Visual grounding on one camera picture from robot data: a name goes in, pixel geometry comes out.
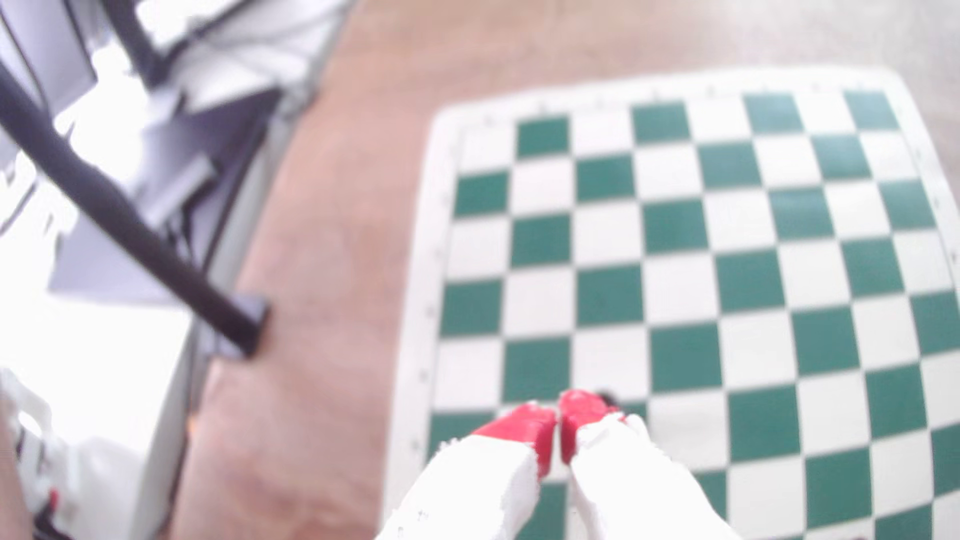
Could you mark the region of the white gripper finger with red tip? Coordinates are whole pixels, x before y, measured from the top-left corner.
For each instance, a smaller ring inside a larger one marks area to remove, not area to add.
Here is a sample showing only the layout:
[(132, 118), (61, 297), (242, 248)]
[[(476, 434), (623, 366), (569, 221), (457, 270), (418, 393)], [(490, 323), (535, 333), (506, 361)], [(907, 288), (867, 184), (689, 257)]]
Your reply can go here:
[(376, 539), (514, 539), (549, 473), (556, 410), (526, 402), (444, 443)]
[(560, 454), (590, 539), (738, 539), (695, 476), (640, 415), (601, 394), (559, 397)]

